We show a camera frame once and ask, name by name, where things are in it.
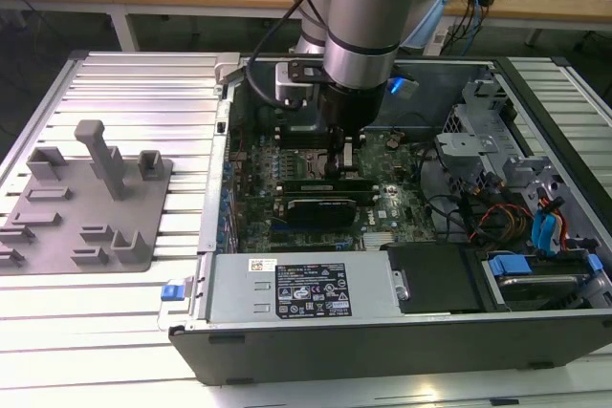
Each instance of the white sticker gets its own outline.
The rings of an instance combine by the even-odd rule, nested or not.
[[[250,258],[249,271],[274,271],[276,268],[275,258]]]

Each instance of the slotted aluminum surface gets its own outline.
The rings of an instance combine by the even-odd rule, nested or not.
[[[516,397],[520,406],[609,406],[612,347],[565,368],[538,372],[202,386],[166,332],[158,330],[157,311],[161,285],[196,269],[212,136],[207,114],[216,101],[211,95],[214,58],[92,54],[83,63],[73,63],[63,87],[58,82],[58,97],[48,101],[50,110],[43,122],[31,127],[33,139],[0,184],[0,221],[27,182],[24,159],[35,144],[81,153],[71,138],[80,118],[111,121],[109,144],[121,150],[144,146],[165,155],[171,151],[175,173],[149,271],[0,277],[2,406],[362,407],[436,402],[440,407],[475,407],[491,406],[492,397]],[[153,86],[161,91],[152,91]],[[88,97],[80,97],[80,88]],[[58,119],[61,124],[54,124]],[[177,314],[187,306],[172,305]]]
[[[513,65],[595,177],[612,194],[612,110],[572,68],[546,57],[515,57]],[[544,149],[519,117],[516,125],[536,155]]]

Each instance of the motherboard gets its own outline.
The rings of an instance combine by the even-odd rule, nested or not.
[[[247,147],[240,143],[234,209],[239,252],[378,250],[394,242],[436,239],[414,180],[423,145],[404,141],[399,131],[366,130],[345,148],[340,158],[351,167],[338,189],[324,179],[325,149],[285,148],[265,136]],[[293,200],[292,190],[297,190]],[[321,203],[322,213],[313,208]],[[290,219],[298,204],[305,214],[298,219],[306,220],[296,223]],[[313,215],[317,222],[308,220]]]

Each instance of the dark floor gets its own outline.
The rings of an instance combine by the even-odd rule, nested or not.
[[[102,14],[47,13],[45,18],[80,50],[118,51],[119,44]],[[27,15],[28,28],[0,30],[0,159],[11,148],[38,102],[53,83],[70,50],[35,15]],[[270,21],[243,18],[199,18],[200,35],[193,37],[188,18],[137,16],[135,27],[143,51],[250,52]],[[483,28],[468,55],[565,56],[608,103],[612,103],[612,37],[596,35],[581,52],[574,46],[584,32],[545,31],[533,48],[524,45],[527,31]],[[286,52],[299,36],[299,24],[284,26],[268,52]]]

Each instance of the desk leg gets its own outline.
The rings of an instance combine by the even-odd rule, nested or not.
[[[447,39],[448,30],[455,24],[453,16],[443,16],[436,26],[436,30],[425,45],[423,56],[439,56],[444,47],[444,42]]]
[[[525,40],[525,45],[528,47],[533,47],[541,33],[542,29],[531,29],[529,31],[529,35],[527,35],[527,39]]]
[[[134,28],[130,17],[123,5],[115,5],[109,12],[117,39],[124,52],[137,52],[139,50],[138,40],[134,34]]]

